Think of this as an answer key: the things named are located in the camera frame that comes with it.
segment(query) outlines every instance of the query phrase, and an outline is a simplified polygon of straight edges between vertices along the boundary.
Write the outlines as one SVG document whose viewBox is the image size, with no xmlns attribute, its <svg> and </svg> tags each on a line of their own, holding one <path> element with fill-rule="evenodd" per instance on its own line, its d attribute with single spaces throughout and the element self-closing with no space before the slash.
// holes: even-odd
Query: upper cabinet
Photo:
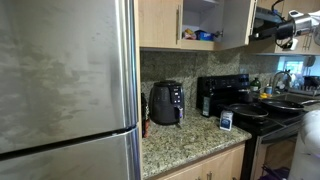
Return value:
<svg viewBox="0 0 320 180">
<path fill-rule="evenodd" d="M 272 3 L 266 3 L 268 0 L 260 0 L 258 2 L 258 6 L 260 3 L 263 3 L 264 8 L 271 9 Z M 310 13 L 320 10 L 320 1 L 319 0 L 304 0 L 303 3 L 300 0 L 285 0 L 281 5 L 276 6 L 279 11 L 282 9 L 282 16 L 285 19 L 288 19 L 289 11 L 297 10 L 301 13 Z M 310 55 L 319 55 L 320 47 L 314 43 L 312 34 L 295 37 L 298 39 L 298 44 L 294 51 L 283 51 L 280 47 L 278 47 L 273 38 L 268 38 L 261 41 L 253 41 L 250 42 L 249 46 L 246 48 L 247 52 L 251 53 L 276 53 L 276 54 L 310 54 Z"/>
<path fill-rule="evenodd" d="M 223 50 L 249 43 L 255 0 L 139 0 L 140 47 Z M 185 29 L 222 35 L 186 40 Z"/>
</svg>

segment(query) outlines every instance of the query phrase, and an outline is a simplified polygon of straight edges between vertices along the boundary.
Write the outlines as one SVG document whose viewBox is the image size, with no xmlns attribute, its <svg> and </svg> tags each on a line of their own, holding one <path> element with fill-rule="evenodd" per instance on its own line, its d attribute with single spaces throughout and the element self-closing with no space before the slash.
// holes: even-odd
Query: oven door handle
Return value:
<svg viewBox="0 0 320 180">
<path fill-rule="evenodd" d="M 293 137 L 297 137 L 298 132 L 294 132 L 294 133 L 290 133 L 290 134 L 286 134 L 284 136 L 280 136 L 280 137 L 276 137 L 273 139 L 262 139 L 261 144 L 271 144 L 271 143 L 278 143 Z"/>
</svg>

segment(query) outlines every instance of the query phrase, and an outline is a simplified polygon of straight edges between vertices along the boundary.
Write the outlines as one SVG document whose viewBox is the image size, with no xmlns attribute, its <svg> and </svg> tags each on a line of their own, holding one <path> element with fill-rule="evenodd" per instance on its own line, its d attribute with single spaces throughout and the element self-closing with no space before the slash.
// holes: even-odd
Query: faucet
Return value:
<svg viewBox="0 0 320 180">
<path fill-rule="evenodd" d="M 280 71 L 280 72 L 277 72 L 274 76 L 273 76 L 273 81 L 272 81 L 272 91 L 275 92 L 275 88 L 277 86 L 277 76 L 279 74 L 285 74 L 288 76 L 288 79 L 287 79 L 287 84 L 285 84 L 286 86 L 290 87 L 290 82 L 291 82 L 291 75 L 290 75 L 290 70 L 284 70 L 284 71 Z"/>
</svg>

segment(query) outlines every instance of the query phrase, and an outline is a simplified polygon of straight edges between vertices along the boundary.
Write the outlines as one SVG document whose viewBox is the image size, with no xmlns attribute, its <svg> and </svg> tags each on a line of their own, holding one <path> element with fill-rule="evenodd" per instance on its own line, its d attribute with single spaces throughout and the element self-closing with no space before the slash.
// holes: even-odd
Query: small bottle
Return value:
<svg viewBox="0 0 320 180">
<path fill-rule="evenodd" d="M 259 78 L 254 78 L 254 80 L 250 83 L 250 90 L 255 92 L 261 88 L 261 83 Z"/>
</svg>

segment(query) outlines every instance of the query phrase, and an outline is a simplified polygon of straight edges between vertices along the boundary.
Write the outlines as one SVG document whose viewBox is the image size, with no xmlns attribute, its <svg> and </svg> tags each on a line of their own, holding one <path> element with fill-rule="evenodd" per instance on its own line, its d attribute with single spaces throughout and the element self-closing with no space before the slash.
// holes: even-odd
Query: lower cabinet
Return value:
<svg viewBox="0 0 320 180">
<path fill-rule="evenodd" d="M 241 144 L 157 180 L 239 180 L 244 147 Z"/>
</svg>

